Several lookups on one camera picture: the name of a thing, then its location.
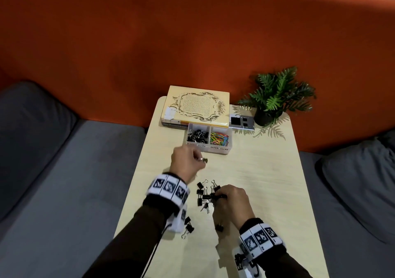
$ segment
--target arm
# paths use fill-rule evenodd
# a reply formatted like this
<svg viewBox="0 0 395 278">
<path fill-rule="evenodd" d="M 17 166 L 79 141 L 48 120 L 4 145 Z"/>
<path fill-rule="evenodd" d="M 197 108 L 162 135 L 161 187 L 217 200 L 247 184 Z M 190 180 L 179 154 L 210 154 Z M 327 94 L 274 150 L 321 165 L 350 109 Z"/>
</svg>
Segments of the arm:
<svg viewBox="0 0 395 278">
<path fill-rule="evenodd" d="M 195 146 L 174 148 L 171 156 L 170 176 L 189 184 L 205 163 Z M 83 278 L 92 277 L 140 277 L 152 250 L 161 238 L 166 220 L 178 213 L 177 206 L 160 195 L 149 194 L 133 219 L 108 244 L 91 265 Z"/>
<path fill-rule="evenodd" d="M 264 223 L 255 217 L 249 198 L 243 189 L 227 185 L 215 193 L 218 196 L 221 194 L 225 194 L 228 199 L 218 199 L 216 208 L 219 207 L 223 210 L 239 230 L 240 235 L 248 233 L 249 229 Z M 271 248 L 253 259 L 265 271 L 267 278 L 312 278 L 309 272 L 287 253 L 282 241 L 280 244 L 268 241 Z"/>
</svg>

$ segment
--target potted plant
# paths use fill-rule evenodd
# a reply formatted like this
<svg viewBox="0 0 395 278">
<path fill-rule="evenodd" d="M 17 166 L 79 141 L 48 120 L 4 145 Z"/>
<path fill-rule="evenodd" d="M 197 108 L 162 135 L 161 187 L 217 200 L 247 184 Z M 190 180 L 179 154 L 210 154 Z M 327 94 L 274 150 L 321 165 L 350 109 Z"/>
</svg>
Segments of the potted plant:
<svg viewBox="0 0 395 278">
<path fill-rule="evenodd" d="M 287 110 L 305 112 L 312 109 L 309 98 L 316 98 L 315 88 L 306 82 L 296 82 L 296 71 L 297 67 L 291 67 L 277 74 L 256 75 L 255 81 L 259 88 L 239 101 L 241 105 L 256 107 L 256 124 L 275 124 Z"/>
</svg>

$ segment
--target wooden table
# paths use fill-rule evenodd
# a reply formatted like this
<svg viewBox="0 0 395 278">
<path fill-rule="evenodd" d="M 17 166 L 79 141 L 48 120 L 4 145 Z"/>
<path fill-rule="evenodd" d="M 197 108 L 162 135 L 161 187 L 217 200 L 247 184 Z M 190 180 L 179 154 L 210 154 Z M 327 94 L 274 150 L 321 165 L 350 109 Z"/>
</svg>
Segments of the wooden table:
<svg viewBox="0 0 395 278">
<path fill-rule="evenodd" d="M 161 125 L 165 98 L 156 104 L 115 235 L 141 206 L 154 177 L 169 169 L 173 148 L 182 145 L 185 138 L 186 130 Z M 231 113 L 242 115 L 254 113 L 240 106 L 231 109 Z M 203 153 L 207 166 L 190 184 L 187 216 L 195 231 L 185 240 L 180 234 L 166 232 L 146 277 L 238 277 L 231 255 L 238 231 L 219 212 L 213 215 L 213 208 L 207 214 L 197 206 L 196 183 L 205 179 L 244 188 L 255 215 L 279 234 L 289 254 L 314 278 L 329 277 L 289 116 L 284 113 L 271 129 L 256 125 L 255 131 L 234 130 L 232 137 L 228 155 Z M 217 233 L 213 218 L 222 222 L 224 232 Z"/>
</svg>

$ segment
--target gray cushion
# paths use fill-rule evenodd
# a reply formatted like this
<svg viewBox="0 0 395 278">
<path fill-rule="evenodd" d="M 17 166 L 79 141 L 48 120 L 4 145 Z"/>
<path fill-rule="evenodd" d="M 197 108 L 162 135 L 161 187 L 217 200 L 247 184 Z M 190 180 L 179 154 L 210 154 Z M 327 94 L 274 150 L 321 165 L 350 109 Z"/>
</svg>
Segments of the gray cushion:
<svg viewBox="0 0 395 278">
<path fill-rule="evenodd" d="M 324 157 L 322 170 L 361 224 L 395 244 L 395 153 L 377 139 L 363 141 Z"/>
<path fill-rule="evenodd" d="M 0 277 L 80 278 L 114 236 L 144 139 L 141 127 L 80 120 L 0 223 Z"/>
<path fill-rule="evenodd" d="M 77 117 L 32 82 L 0 94 L 0 220 L 55 156 Z"/>
<path fill-rule="evenodd" d="M 319 154 L 300 152 L 304 176 L 331 278 L 392 278 L 395 246 L 371 235 L 315 171 Z"/>
</svg>

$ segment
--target book cover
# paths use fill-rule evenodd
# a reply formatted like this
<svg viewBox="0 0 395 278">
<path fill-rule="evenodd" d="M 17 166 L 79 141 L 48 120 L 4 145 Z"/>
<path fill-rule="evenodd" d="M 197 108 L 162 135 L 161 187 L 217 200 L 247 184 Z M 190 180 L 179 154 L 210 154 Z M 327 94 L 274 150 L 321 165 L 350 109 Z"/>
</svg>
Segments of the book cover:
<svg viewBox="0 0 395 278">
<path fill-rule="evenodd" d="M 162 123 L 229 126 L 229 92 L 170 86 Z"/>
</svg>

